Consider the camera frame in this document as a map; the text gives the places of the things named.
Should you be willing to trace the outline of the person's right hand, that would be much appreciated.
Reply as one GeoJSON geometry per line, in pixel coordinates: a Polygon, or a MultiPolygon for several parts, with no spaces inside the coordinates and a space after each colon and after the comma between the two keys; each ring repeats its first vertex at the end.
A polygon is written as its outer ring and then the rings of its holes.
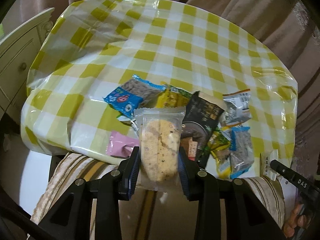
{"type": "Polygon", "coordinates": [[[303,234],[306,232],[313,218],[313,213],[309,211],[304,213],[304,207],[304,204],[297,203],[290,212],[289,218],[282,229],[286,239],[302,239],[303,234]]]}

